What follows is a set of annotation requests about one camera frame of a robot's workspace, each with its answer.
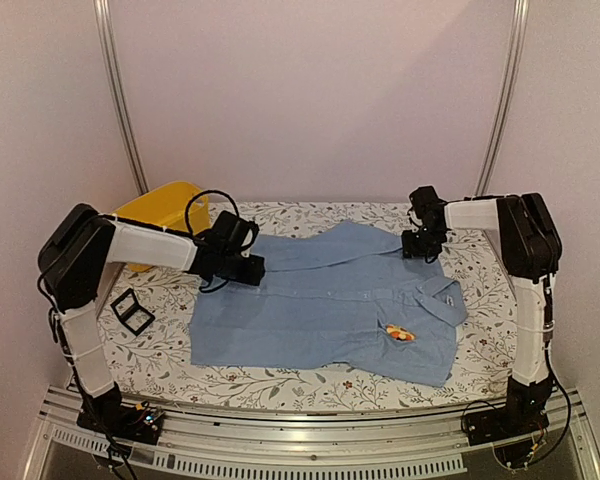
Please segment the yellow orange flower brooch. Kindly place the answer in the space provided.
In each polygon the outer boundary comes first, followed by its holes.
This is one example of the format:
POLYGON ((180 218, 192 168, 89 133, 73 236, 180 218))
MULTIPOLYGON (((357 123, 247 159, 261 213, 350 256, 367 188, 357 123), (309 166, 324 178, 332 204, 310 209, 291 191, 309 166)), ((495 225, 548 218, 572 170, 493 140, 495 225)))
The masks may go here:
POLYGON ((416 335, 406 330, 405 328, 393 324, 389 324, 385 327, 387 335, 400 342, 413 342, 416 339, 416 335))

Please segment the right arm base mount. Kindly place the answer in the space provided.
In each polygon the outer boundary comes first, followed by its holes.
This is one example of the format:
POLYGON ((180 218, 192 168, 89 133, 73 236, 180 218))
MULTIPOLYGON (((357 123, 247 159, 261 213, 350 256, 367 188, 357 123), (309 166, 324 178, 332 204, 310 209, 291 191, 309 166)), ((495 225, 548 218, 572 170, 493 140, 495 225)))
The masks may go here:
POLYGON ((540 412, 517 421, 507 415, 505 407, 475 401, 463 410, 460 424, 470 446, 494 446, 504 442, 494 448, 494 456, 502 466, 517 470, 528 467, 535 459, 547 434, 549 420, 540 412))

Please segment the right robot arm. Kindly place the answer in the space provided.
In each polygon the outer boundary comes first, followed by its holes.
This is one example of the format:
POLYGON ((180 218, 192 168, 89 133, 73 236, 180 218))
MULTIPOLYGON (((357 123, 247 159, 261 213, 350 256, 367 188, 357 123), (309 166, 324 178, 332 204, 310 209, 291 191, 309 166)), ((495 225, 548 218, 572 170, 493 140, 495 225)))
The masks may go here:
POLYGON ((414 230, 402 233, 405 258, 435 260, 451 231, 498 234, 501 263, 517 306, 517 347, 506 407, 498 412, 496 422, 504 435, 517 436, 544 409, 555 382, 549 347, 562 242, 550 212, 538 193, 445 201, 434 187, 423 186, 413 191, 409 200, 417 224, 414 230))

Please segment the blue button-up shirt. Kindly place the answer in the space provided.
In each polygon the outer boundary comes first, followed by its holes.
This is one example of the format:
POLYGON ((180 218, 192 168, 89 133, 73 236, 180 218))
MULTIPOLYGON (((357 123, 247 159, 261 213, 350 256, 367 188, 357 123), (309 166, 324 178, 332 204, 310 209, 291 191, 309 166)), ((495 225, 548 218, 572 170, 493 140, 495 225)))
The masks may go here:
POLYGON ((200 295, 189 324, 201 366, 314 369, 334 363, 442 386, 467 309, 440 264, 406 259, 396 234, 342 222, 304 239, 263 235, 257 287, 200 295), (416 335, 390 338, 389 324, 416 335))

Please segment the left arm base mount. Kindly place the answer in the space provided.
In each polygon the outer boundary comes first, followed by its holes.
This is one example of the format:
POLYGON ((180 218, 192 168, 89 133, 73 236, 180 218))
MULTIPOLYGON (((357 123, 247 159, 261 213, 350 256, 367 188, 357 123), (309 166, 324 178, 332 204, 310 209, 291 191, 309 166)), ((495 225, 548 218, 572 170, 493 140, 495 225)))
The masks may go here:
POLYGON ((83 403, 77 419, 83 429, 148 445, 158 443, 163 424, 164 411, 148 402, 127 406, 100 399, 83 403))

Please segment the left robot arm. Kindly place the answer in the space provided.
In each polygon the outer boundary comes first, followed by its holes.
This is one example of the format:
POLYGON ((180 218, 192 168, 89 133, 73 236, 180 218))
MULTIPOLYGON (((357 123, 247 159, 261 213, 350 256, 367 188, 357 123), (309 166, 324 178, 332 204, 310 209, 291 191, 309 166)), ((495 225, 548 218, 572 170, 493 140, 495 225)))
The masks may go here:
POLYGON ((236 210, 223 211, 198 234, 97 212, 76 205, 38 255, 39 292, 51 305, 51 327, 91 419, 108 434, 128 426, 128 412, 107 365, 97 326, 96 299, 113 263, 166 267, 212 282, 257 286, 264 259, 249 250, 259 234, 236 210))

